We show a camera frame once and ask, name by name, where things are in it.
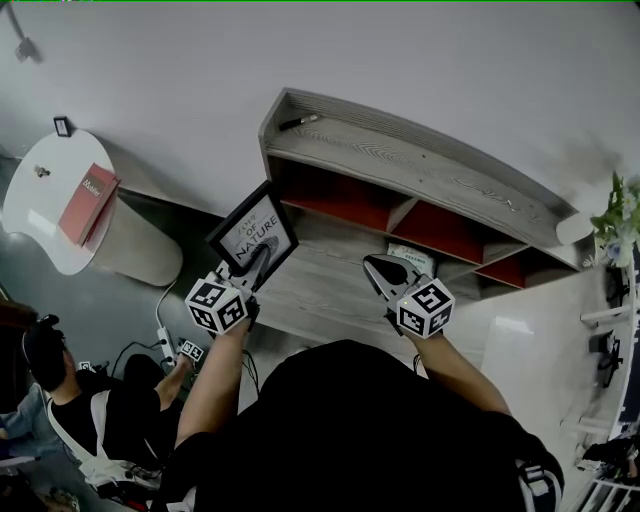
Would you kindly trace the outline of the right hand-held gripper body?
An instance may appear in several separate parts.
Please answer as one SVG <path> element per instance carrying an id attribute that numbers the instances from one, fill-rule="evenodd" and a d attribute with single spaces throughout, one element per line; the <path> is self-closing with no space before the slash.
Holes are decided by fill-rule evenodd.
<path id="1" fill-rule="evenodd" d="M 418 280 L 390 300 L 384 317 L 399 335 L 407 331 L 427 339 L 450 322 L 454 307 L 455 298 L 440 279 Z"/>

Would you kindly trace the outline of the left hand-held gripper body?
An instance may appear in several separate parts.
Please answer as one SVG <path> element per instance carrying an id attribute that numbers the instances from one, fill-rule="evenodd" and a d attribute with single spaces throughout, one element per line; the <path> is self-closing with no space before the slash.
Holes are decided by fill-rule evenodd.
<path id="1" fill-rule="evenodd" d="M 198 278 L 184 303 L 194 323 L 213 335 L 228 333 L 244 319 L 249 320 L 252 328 L 260 312 L 249 291 L 217 271 Z"/>

